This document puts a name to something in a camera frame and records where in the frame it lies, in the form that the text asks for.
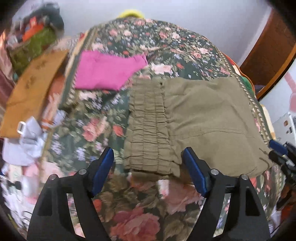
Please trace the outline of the olive green pants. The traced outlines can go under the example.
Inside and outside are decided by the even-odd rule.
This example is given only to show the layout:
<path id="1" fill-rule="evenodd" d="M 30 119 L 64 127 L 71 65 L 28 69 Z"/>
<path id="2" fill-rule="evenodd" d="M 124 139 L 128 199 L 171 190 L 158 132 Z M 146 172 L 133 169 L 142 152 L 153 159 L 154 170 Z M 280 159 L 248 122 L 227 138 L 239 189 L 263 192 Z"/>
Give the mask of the olive green pants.
<path id="1" fill-rule="evenodd" d="M 234 77 L 136 79 L 129 99 L 126 169 L 185 178 L 181 152 L 224 175 L 257 177 L 272 167 L 246 91 Z"/>

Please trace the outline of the white appliance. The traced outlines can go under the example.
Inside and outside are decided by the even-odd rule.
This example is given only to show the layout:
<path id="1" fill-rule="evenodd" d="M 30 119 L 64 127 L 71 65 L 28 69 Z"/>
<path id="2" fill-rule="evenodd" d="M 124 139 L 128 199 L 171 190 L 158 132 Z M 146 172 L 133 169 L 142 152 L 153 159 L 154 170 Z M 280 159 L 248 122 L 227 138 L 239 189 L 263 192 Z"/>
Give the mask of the white appliance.
<path id="1" fill-rule="evenodd" d="M 276 140 L 285 144 L 291 143 L 295 146 L 295 124 L 290 112 L 279 118 L 273 123 Z"/>

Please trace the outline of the colourful fleece blanket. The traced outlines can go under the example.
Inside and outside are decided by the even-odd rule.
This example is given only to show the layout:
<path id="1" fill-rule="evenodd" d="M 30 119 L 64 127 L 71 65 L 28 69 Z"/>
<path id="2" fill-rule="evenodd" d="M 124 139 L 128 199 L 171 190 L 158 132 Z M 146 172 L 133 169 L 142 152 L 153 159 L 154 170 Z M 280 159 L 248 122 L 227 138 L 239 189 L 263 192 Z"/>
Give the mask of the colourful fleece blanket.
<path id="1" fill-rule="evenodd" d="M 246 88 L 256 97 L 255 87 L 252 81 L 250 80 L 250 78 L 240 70 L 239 66 L 229 56 L 227 56 L 224 53 L 223 55 L 226 57 L 227 61 L 230 63 L 230 66 L 231 66 L 230 68 L 242 78 L 242 82 L 244 83 Z"/>

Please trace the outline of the white crumpled cloth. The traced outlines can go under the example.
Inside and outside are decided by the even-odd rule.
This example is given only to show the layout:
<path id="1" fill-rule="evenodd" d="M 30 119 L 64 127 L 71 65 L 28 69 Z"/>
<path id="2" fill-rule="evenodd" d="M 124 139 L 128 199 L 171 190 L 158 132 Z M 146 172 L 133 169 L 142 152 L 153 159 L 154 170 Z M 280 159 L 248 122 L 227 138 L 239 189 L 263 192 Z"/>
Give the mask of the white crumpled cloth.
<path id="1" fill-rule="evenodd" d="M 17 132 L 19 138 L 4 138 L 2 158 L 11 165 L 30 166 L 41 157 L 48 131 L 31 116 L 26 122 L 19 122 Z"/>

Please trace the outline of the brown wooden door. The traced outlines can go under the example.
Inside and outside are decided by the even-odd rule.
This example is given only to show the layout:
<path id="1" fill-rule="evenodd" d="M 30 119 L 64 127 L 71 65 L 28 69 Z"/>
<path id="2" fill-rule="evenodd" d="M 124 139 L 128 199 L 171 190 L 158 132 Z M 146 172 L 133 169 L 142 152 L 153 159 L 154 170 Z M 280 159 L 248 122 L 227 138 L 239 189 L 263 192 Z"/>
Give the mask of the brown wooden door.
<path id="1" fill-rule="evenodd" d="M 275 10 L 242 63 L 240 70 L 250 78 L 261 99 L 283 77 L 295 59 L 295 35 Z"/>

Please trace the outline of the wooden headboard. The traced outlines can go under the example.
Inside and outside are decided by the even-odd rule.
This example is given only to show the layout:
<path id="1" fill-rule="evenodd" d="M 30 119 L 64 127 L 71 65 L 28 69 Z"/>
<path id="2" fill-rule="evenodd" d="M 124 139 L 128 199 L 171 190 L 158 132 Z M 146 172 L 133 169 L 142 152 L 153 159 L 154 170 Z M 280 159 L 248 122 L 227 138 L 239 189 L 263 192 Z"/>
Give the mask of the wooden headboard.
<path id="1" fill-rule="evenodd" d="M 30 62 L 6 103 L 2 138 L 18 138 L 19 122 L 26 122 L 30 117 L 40 119 L 48 89 L 67 55 L 68 50 L 52 51 Z"/>

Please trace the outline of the pink curtain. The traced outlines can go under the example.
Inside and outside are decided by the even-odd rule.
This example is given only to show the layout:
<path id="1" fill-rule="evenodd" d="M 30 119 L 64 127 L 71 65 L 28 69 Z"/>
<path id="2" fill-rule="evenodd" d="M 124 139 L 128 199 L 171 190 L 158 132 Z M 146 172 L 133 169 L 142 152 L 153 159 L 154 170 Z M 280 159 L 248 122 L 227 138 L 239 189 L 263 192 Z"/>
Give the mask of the pink curtain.
<path id="1" fill-rule="evenodd" d="M 6 32 L 1 33 L 1 55 L 0 55 L 0 64 L 1 64 L 1 108 L 6 109 L 6 102 L 8 101 L 10 94 L 15 87 L 13 81 L 13 66 L 11 60 L 8 56 L 5 45 Z"/>

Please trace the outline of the folded pink cloth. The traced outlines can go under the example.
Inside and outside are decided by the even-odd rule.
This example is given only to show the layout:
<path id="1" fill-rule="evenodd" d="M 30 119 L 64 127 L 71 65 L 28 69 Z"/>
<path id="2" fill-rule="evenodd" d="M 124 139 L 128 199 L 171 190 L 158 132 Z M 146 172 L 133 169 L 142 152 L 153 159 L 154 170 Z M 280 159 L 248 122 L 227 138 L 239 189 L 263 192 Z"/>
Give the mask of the folded pink cloth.
<path id="1" fill-rule="evenodd" d="M 84 51 L 76 71 L 75 88 L 119 90 L 134 73 L 148 65 L 144 54 L 119 57 Z"/>

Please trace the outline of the green storage bag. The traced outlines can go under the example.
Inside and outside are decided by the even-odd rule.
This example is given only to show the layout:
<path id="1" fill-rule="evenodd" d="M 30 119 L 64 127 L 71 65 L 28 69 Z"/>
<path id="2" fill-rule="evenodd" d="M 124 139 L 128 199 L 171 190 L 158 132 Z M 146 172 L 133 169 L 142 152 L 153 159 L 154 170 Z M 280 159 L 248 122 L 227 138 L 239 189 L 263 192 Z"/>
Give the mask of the green storage bag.
<path id="1" fill-rule="evenodd" d="M 29 63 L 40 56 L 57 39 L 51 28 L 45 28 L 8 53 L 15 73 L 21 76 Z"/>

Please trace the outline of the orange box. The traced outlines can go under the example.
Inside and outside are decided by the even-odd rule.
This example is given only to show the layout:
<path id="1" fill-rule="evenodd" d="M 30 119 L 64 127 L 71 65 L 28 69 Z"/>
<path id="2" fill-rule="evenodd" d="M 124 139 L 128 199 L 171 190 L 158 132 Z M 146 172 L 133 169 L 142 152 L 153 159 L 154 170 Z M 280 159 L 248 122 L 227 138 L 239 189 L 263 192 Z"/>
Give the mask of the orange box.
<path id="1" fill-rule="evenodd" d="M 44 25 L 42 23 L 41 24 L 34 24 L 34 25 L 30 26 L 30 28 L 28 30 L 26 30 L 22 36 L 23 42 L 29 40 L 36 33 L 43 30 L 43 28 L 44 28 Z"/>

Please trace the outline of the yellow pillow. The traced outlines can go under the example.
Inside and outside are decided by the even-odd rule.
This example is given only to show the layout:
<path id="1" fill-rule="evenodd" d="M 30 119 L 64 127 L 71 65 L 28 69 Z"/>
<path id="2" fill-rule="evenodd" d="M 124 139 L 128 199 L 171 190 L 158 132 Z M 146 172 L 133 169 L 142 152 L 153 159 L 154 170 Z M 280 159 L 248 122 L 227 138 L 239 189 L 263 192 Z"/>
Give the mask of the yellow pillow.
<path id="1" fill-rule="evenodd" d="M 144 14 L 136 9 L 126 9 L 117 18 L 139 18 L 144 19 Z"/>

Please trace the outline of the grey plush toy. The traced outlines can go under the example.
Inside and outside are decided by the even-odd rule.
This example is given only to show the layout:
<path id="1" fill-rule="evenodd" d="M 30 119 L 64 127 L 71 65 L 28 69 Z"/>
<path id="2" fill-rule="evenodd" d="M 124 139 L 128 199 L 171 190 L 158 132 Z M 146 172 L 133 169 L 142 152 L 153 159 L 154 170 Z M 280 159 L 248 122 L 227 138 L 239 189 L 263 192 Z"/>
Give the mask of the grey plush toy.
<path id="1" fill-rule="evenodd" d="M 45 26 L 52 27 L 55 31 L 64 30 L 64 21 L 60 15 L 60 7 L 57 3 L 45 3 L 34 10 L 28 19 L 36 17 L 37 20 L 43 20 Z"/>

